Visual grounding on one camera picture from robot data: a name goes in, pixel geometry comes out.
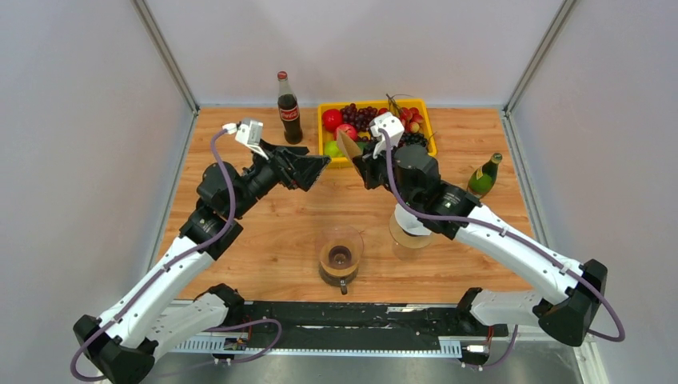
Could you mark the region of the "white paper coffee filter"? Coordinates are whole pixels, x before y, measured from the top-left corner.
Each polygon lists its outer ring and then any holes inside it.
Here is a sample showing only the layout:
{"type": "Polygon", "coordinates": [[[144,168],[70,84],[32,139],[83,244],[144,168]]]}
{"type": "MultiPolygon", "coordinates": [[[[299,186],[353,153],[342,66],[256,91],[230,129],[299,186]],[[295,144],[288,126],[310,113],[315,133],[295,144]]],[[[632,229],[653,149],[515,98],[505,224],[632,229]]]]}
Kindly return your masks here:
{"type": "Polygon", "coordinates": [[[394,210],[396,224],[408,235],[429,236],[432,231],[427,229],[418,217],[409,213],[402,205],[396,204],[394,210]]]}

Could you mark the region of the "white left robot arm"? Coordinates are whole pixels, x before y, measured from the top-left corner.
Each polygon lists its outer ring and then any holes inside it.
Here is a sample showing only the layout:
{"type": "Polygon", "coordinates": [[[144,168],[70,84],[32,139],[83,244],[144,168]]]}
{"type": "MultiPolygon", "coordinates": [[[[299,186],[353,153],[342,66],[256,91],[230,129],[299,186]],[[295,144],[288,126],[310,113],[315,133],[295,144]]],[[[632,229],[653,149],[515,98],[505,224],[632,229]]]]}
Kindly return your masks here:
{"type": "Polygon", "coordinates": [[[243,231],[239,219],[258,201],[277,185],[309,190],[331,162],[306,147],[267,142],[252,155],[252,165],[242,172],[216,157],[202,174],[195,211],[157,264],[108,310],[74,324],[76,355],[85,355],[110,382],[139,383],[160,358],[194,335],[242,327],[244,300],[224,283],[178,310],[166,308],[233,245],[243,231]]]}

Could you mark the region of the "clear glass dripper cone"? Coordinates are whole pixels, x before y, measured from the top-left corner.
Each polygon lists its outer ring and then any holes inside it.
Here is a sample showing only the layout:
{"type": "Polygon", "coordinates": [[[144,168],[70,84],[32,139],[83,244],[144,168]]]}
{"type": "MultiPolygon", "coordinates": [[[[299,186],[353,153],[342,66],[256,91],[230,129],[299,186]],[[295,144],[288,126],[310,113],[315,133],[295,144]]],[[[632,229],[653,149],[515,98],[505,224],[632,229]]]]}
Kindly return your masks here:
{"type": "Polygon", "coordinates": [[[364,251],[360,232],[352,226],[334,226],[321,230],[315,238],[317,260],[331,274],[359,266],[364,251]]]}

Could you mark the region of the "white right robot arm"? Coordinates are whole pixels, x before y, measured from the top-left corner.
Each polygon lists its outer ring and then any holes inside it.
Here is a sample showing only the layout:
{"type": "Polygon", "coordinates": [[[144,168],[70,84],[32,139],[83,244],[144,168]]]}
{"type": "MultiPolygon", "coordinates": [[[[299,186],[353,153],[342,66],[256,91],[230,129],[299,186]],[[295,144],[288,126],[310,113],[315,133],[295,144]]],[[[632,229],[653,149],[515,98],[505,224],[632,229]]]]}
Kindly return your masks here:
{"type": "Polygon", "coordinates": [[[474,195],[442,180],[437,160],[421,146],[396,148],[388,160],[368,145],[350,159],[366,189],[382,186],[398,199],[392,217],[397,242],[440,234],[482,251],[532,287],[468,289],[456,313],[465,333],[498,324],[535,326],[568,346],[594,333],[590,326],[605,303],[604,264],[565,257],[510,226],[474,195]]]}

